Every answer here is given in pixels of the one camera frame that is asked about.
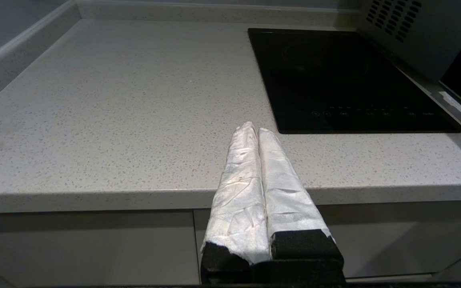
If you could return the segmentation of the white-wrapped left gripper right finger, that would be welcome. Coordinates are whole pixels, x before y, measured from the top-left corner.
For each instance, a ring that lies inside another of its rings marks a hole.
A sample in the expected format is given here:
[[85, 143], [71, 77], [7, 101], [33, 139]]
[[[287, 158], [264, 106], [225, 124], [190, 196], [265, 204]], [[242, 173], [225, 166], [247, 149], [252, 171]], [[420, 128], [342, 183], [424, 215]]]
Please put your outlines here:
[[260, 261], [343, 261], [330, 229], [304, 188], [278, 137], [258, 131], [267, 235]]

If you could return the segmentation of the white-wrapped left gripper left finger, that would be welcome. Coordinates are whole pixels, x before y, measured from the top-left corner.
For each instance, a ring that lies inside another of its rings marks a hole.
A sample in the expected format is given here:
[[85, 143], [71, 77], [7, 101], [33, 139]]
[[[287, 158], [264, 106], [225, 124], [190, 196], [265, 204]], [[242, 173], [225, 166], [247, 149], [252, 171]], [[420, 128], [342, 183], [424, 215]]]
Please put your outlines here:
[[203, 284], [245, 283], [270, 259], [261, 160], [252, 122], [234, 131], [201, 247]]

